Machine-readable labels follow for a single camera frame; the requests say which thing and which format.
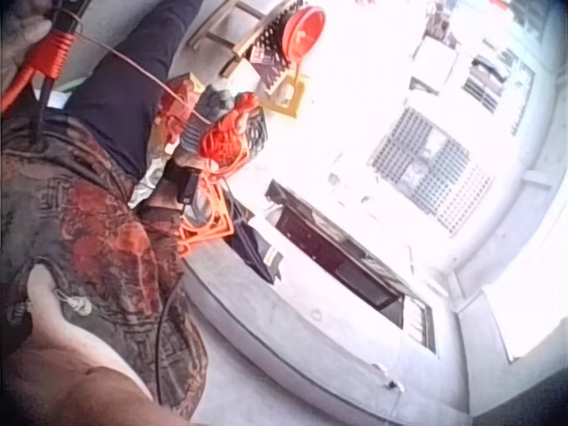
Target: electrical cord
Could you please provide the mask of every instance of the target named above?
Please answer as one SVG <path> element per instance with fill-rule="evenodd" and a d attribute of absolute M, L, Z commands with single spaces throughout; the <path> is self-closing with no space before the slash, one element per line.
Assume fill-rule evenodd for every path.
<path fill-rule="evenodd" d="M 18 72 L 14 81 L 12 82 L 11 86 L 8 88 L 4 96 L 2 96 L 2 100 L 0 102 L 0 110 L 2 113 L 7 110 L 10 105 L 15 101 L 15 99 L 20 95 L 21 91 L 31 82 L 32 78 L 36 71 L 40 71 L 42 74 L 57 80 L 61 75 L 65 62 L 67 60 L 67 55 L 71 49 L 73 42 L 75 41 L 75 37 L 79 36 L 86 42 L 96 44 L 97 46 L 113 53 L 118 58 L 124 60 L 132 67 L 136 68 L 141 74 L 145 75 L 147 78 L 158 84 L 162 89 L 169 93 L 175 100 L 180 102 L 182 105 L 186 107 L 190 107 L 179 95 L 176 94 L 167 84 L 163 83 L 152 75 L 151 73 L 147 72 L 144 68 L 142 68 L 139 64 L 134 62 L 132 59 L 128 58 L 126 55 L 120 53 L 119 51 L 115 50 L 114 48 L 110 47 L 109 45 L 102 43 L 98 40 L 95 40 L 89 36 L 86 36 L 83 33 L 83 21 L 79 16 L 75 13 L 68 11 L 67 9 L 63 8 L 56 8 L 55 11 L 63 12 L 73 20 L 76 21 L 77 28 L 74 28 L 73 34 L 69 33 L 62 33 L 61 31 L 52 30 L 52 32 L 40 42 L 40 45 L 37 46 L 32 52 L 30 52 L 30 60 L 27 64 Z M 193 115 L 199 118 L 201 121 L 205 122 L 206 124 L 211 124 L 207 118 L 202 116 L 201 114 L 197 113 L 193 110 Z"/>

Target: window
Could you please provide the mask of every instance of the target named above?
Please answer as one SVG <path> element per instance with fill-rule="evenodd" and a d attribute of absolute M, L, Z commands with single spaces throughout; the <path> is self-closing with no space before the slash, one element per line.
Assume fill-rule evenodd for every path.
<path fill-rule="evenodd" d="M 511 0 L 513 20 L 525 34 L 540 41 L 548 16 L 549 0 Z"/>
<path fill-rule="evenodd" d="M 492 93 L 491 90 L 476 79 L 473 76 L 468 77 L 468 80 L 463 85 L 463 89 L 481 102 L 487 110 L 491 113 L 494 113 L 497 109 L 497 105 L 499 105 L 499 96 L 496 93 Z"/>
<path fill-rule="evenodd" d="M 436 353 L 432 309 L 412 297 L 405 297 L 402 329 L 416 342 Z"/>
<path fill-rule="evenodd" d="M 533 82 L 534 72 L 527 65 L 521 64 L 515 74 L 514 81 L 509 86 L 508 90 L 511 93 L 507 113 L 504 115 L 504 123 L 510 128 L 513 135 L 517 134 L 523 115 L 525 115 Z"/>
<path fill-rule="evenodd" d="M 489 40 L 484 40 L 484 49 L 472 61 L 469 72 L 463 90 L 492 114 L 499 109 L 503 126 L 516 135 L 531 95 L 534 72 L 513 51 L 500 51 Z"/>
<path fill-rule="evenodd" d="M 407 108 L 370 165 L 450 234 L 481 201 L 491 178 L 469 151 Z"/>

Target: wire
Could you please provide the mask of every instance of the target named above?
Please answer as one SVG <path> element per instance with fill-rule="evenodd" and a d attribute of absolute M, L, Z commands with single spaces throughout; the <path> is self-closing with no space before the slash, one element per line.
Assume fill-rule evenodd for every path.
<path fill-rule="evenodd" d="M 30 66 L 24 66 L 13 79 L 12 84 L 6 90 L 6 93 L 0 100 L 0 111 L 2 114 L 6 111 L 11 104 L 18 98 L 21 91 L 32 81 L 36 71 Z"/>
<path fill-rule="evenodd" d="M 156 84 L 158 84 L 160 87 L 162 87 L 166 92 L 169 93 L 169 95 L 171 95 L 175 100 L 181 102 L 182 105 L 189 107 L 189 105 L 187 104 L 187 102 L 185 102 L 179 95 L 176 94 L 176 92 L 174 92 L 170 87 L 168 87 L 167 84 L 164 84 L 163 82 L 160 81 L 160 79 L 158 79 L 157 77 L 155 77 L 154 75 L 148 73 L 144 68 L 142 68 L 139 64 L 137 64 L 136 62 L 134 62 L 132 59 L 130 59 L 128 56 L 120 53 L 119 51 L 113 49 L 112 47 L 110 47 L 107 44 L 104 44 L 98 40 L 95 40 L 94 38 L 90 38 L 88 36 L 86 36 L 85 34 L 79 32 L 77 33 L 79 35 L 79 37 L 81 37 L 83 40 L 90 42 L 90 43 L 94 43 L 97 46 L 102 47 L 103 49 L 106 49 L 108 51 L 110 51 L 111 53 L 113 53 L 114 55 L 116 55 L 117 57 L 119 57 L 120 59 L 124 60 L 125 62 L 128 62 L 130 65 L 132 65 L 133 67 L 135 67 L 140 73 L 142 73 L 143 75 L 145 75 L 146 77 L 148 77 L 150 80 L 152 80 L 153 82 L 155 82 Z M 193 110 L 192 114 L 194 114 L 197 118 L 199 118 L 201 121 L 205 122 L 206 124 L 211 124 L 211 122 L 205 118 L 203 115 L 199 114 L 197 111 Z"/>
<path fill-rule="evenodd" d="M 2 113 L 20 95 L 24 87 L 26 87 L 26 85 L 33 78 L 36 70 L 44 73 L 45 75 L 48 75 L 54 80 L 57 80 L 59 78 L 61 71 L 65 65 L 65 62 L 67 61 L 68 52 L 71 48 L 71 45 L 73 44 L 73 41 L 75 40 L 75 35 L 79 36 L 84 41 L 96 44 L 97 46 L 113 53 L 115 56 L 124 60 L 129 65 L 136 68 L 137 71 L 139 71 L 141 74 L 145 75 L 147 78 L 149 78 L 150 80 L 158 84 L 160 87 L 162 87 L 166 92 L 169 93 L 170 96 L 172 96 L 182 105 L 188 108 L 190 107 L 187 104 L 187 102 L 185 102 L 179 95 L 177 95 L 176 92 L 174 92 L 167 84 L 163 83 L 162 81 L 160 81 L 160 79 L 158 79 L 151 73 L 147 72 L 144 68 L 142 68 L 136 62 L 134 62 L 132 59 L 120 53 L 119 51 L 113 49 L 108 44 L 102 43 L 98 40 L 95 40 L 94 38 L 91 38 L 83 34 L 83 29 L 84 29 L 83 20 L 81 20 L 81 18 L 78 17 L 75 13 L 63 8 L 56 8 L 55 10 L 63 12 L 69 15 L 71 18 L 73 18 L 77 22 L 77 26 L 79 27 L 78 30 L 75 31 L 75 33 L 73 34 L 62 33 L 60 31 L 52 31 L 50 35 L 48 35 L 48 37 L 46 37 L 43 40 L 42 45 L 38 46 L 37 49 L 34 49 L 34 51 L 38 52 L 37 59 L 35 60 L 35 65 L 37 67 L 32 66 L 30 69 L 28 69 L 28 67 L 22 68 L 22 70 L 19 72 L 18 76 L 16 77 L 14 82 L 12 82 L 12 85 L 6 92 L 6 95 L 2 96 L 2 102 L 1 102 Z M 48 54 L 52 55 L 53 57 L 52 60 L 53 63 L 47 68 L 44 65 L 45 64 L 44 58 L 48 57 L 48 54 L 45 53 L 45 49 L 48 49 L 49 50 Z M 197 111 L 193 110 L 192 114 L 194 114 L 197 118 L 199 118 L 201 121 L 205 122 L 206 124 L 211 124 L 211 121 L 209 121 L 207 118 L 199 114 Z"/>
<path fill-rule="evenodd" d="M 55 80 L 49 77 L 45 77 L 42 84 L 42 91 L 39 95 L 39 102 L 37 105 L 37 116 L 33 121 L 35 142 L 39 142 L 43 133 L 43 119 L 45 117 L 45 109 L 47 109 L 47 104 L 50 100 L 51 91 L 53 90 L 53 85 Z"/>

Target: concrete wall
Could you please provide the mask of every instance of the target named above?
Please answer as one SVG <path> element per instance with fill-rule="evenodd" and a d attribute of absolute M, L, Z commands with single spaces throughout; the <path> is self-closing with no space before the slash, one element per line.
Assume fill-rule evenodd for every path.
<path fill-rule="evenodd" d="M 557 87 L 552 120 L 543 131 L 544 145 L 505 217 L 456 275 L 465 298 L 496 280 L 520 252 L 544 218 L 566 170 L 566 85 Z"/>
<path fill-rule="evenodd" d="M 192 422 L 210 426 L 341 426 L 281 388 L 244 358 L 193 307 L 209 355 L 205 392 Z"/>
<path fill-rule="evenodd" d="M 432 307 L 437 353 L 432 353 L 355 296 L 266 222 L 253 226 L 283 254 L 282 280 L 274 290 L 305 320 L 370 365 L 431 400 L 469 410 L 467 371 L 457 317 L 431 291 L 419 294 Z"/>
<path fill-rule="evenodd" d="M 568 367 L 568 320 L 534 350 L 509 363 L 491 307 L 479 296 L 460 314 L 468 362 L 469 410 L 485 413 Z"/>
<path fill-rule="evenodd" d="M 568 368 L 559 371 L 505 404 L 473 419 L 473 426 L 566 424 Z"/>
<path fill-rule="evenodd" d="M 477 293 L 459 314 L 473 416 L 492 410 L 568 367 L 568 318 L 557 320 L 568 312 L 562 265 L 567 202 L 568 178 L 565 177 L 547 215 L 524 250 L 499 280 L 486 291 Z M 522 282 L 518 277 L 527 277 L 530 281 Z M 531 283 L 534 296 L 528 294 Z M 505 315 L 500 318 L 507 321 L 509 327 L 519 322 L 523 322 L 522 327 L 531 327 L 532 322 L 526 319 L 534 321 L 534 328 L 527 330 L 522 344 L 529 344 L 526 349 L 533 344 L 536 347 L 523 357 L 509 362 L 500 328 L 485 294 L 498 296 L 492 299 L 493 305 L 500 306 L 498 313 Z M 515 312 L 522 312 L 523 319 L 518 318 L 519 313 L 514 317 Z M 544 325 L 549 325 L 550 333 L 546 336 L 548 330 L 541 329 Z"/>

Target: orange extension cord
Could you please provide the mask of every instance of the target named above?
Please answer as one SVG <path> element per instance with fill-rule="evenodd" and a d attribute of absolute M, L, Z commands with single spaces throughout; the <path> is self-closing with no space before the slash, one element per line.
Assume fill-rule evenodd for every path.
<path fill-rule="evenodd" d="M 53 80 L 59 79 L 74 42 L 75 34 L 53 29 L 41 42 L 36 44 L 29 51 L 26 57 L 26 64 L 18 72 L 12 84 L 2 96 L 0 101 L 2 114 L 32 81 L 36 72 L 40 72 Z"/>

